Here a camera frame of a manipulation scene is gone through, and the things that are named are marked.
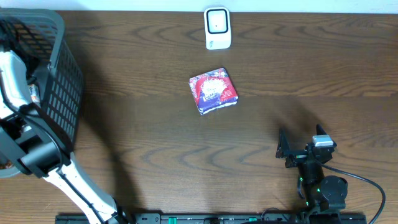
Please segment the purple red tissue pack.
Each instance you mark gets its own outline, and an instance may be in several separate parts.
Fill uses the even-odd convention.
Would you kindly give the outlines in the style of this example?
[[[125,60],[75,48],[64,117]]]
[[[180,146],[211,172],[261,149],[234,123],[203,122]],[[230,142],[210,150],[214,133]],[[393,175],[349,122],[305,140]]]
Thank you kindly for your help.
[[[192,77],[188,84],[201,115],[235,105],[239,99],[225,68]]]

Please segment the small orange tissue packet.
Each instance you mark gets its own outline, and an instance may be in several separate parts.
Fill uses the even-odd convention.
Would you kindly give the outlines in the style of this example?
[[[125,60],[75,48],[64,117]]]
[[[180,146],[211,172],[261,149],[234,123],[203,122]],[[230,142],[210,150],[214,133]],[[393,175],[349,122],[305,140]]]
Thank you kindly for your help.
[[[40,93],[39,93],[38,86],[35,84],[31,84],[28,86],[28,88],[29,88],[29,93],[32,98],[32,101],[34,103],[40,103]]]

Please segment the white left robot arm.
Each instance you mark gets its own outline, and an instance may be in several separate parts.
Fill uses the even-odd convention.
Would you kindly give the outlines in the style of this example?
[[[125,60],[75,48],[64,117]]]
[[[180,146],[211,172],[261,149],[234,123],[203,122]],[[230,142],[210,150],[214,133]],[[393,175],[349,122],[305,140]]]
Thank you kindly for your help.
[[[52,76],[39,60],[1,51],[1,155],[20,173],[60,189],[89,223],[130,223],[112,196],[78,164],[73,152],[80,85],[77,77]]]

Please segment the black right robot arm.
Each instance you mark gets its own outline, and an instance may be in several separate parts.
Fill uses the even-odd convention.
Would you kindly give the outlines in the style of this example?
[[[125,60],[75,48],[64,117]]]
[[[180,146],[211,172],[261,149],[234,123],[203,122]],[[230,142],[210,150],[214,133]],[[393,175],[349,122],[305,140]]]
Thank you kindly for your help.
[[[323,165],[332,159],[336,142],[323,128],[316,125],[317,134],[304,149],[291,149],[287,135],[279,130],[276,158],[285,159],[286,168],[298,169],[298,187],[307,208],[300,212],[300,219],[310,223],[317,215],[338,215],[346,207],[348,183],[344,178],[325,176]]]

